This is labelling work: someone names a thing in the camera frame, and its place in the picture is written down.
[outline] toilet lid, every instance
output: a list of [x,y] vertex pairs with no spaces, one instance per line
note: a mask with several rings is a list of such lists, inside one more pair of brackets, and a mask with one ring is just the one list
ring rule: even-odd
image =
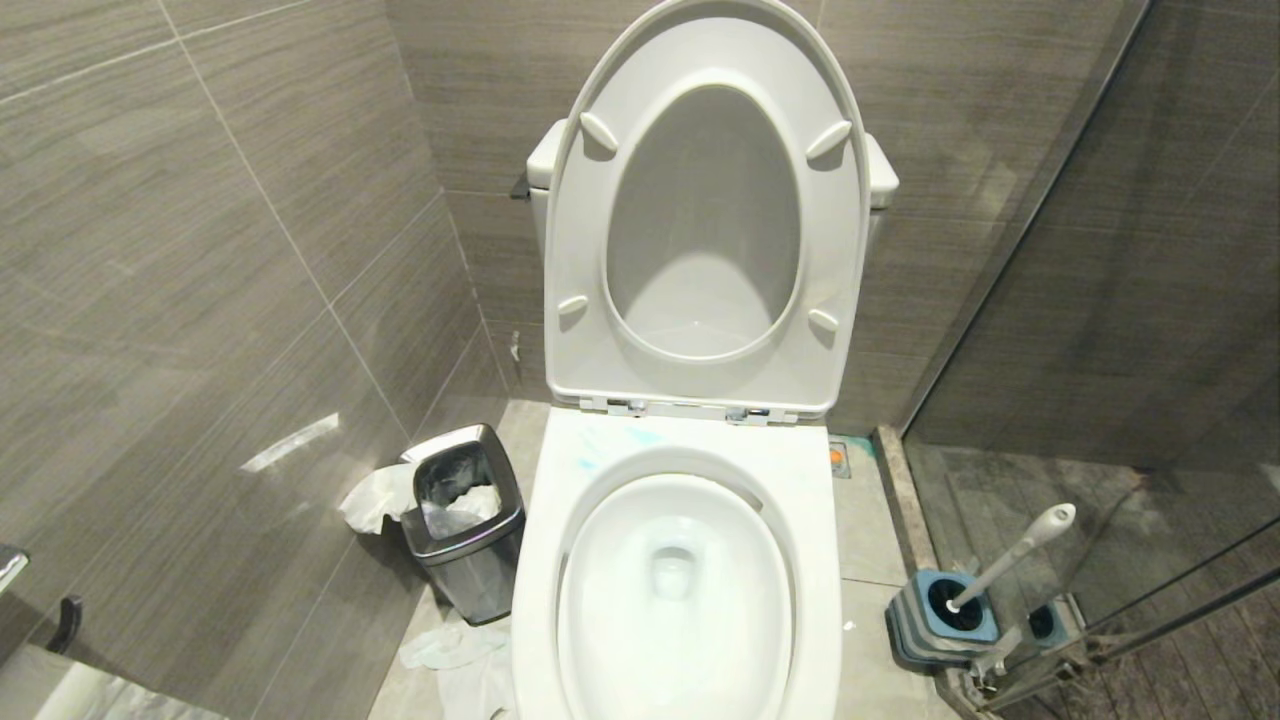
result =
[[650,475],[582,525],[557,633],[581,720],[772,719],[790,667],[791,584],[742,498],[704,478]]
[[552,178],[547,377],[566,400],[829,407],[868,219],[865,140],[773,0],[669,0],[584,86]]

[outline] tile wall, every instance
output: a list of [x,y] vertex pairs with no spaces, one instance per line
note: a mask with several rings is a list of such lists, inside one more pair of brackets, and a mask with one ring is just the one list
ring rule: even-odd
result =
[[1277,15],[1153,5],[913,433],[1155,466],[1275,375]]
[[[547,397],[525,158],[650,0],[387,0],[480,306],[512,392]],[[900,423],[1073,106],[1115,53],[1117,0],[794,3],[840,58],[902,179],[863,284],[833,429]],[[520,357],[507,354],[520,333]]]
[[362,717],[424,583],[335,506],[506,402],[383,4],[10,4],[0,155],[0,650],[74,593],[79,660]]

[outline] toilet bowl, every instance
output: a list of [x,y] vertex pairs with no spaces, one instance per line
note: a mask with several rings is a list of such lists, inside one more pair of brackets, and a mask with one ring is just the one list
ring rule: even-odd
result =
[[832,717],[820,418],[897,186],[838,64],[774,0],[668,0],[600,59],[529,181],[562,406],[516,577],[520,716]]

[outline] stainless steel trash can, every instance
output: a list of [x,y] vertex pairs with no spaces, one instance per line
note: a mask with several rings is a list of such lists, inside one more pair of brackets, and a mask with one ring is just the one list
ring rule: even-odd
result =
[[[403,457],[419,462],[417,503],[401,524],[431,583],[471,625],[509,615],[525,503],[498,434],[489,425],[470,425],[417,445]],[[442,509],[484,484],[497,489],[495,516],[466,528],[451,528],[448,518],[442,521]]]

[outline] toilet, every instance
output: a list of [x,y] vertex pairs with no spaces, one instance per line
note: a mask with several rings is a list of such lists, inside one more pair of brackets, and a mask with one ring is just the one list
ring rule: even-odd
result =
[[668,0],[527,176],[558,406],[512,603],[520,717],[832,717],[822,416],[897,188],[840,65],[774,0]]

